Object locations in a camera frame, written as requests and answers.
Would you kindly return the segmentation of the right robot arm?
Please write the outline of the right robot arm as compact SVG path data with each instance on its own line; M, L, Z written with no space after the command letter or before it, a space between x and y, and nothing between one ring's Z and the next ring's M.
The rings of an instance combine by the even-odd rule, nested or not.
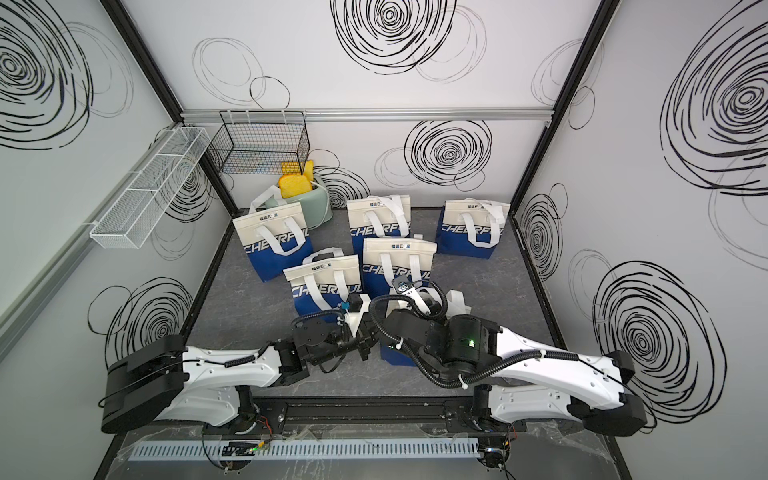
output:
M623 352L590 356L528 339L437 287L379 296L369 318L381 343L429 382L479 394L479 422L561 419L614 437L647 426L644 402L628 386L634 364Z

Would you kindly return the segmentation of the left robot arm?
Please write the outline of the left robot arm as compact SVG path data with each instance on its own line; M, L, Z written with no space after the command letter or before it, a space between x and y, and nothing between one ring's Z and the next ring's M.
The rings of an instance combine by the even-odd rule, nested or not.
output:
M298 383L311 366L353 351L366 358L376 343L366 321L351 328L319 318L300 321L291 338L255 350L203 349L167 336L108 367L101 430L117 434L156 420L210 426L254 420L252 389Z

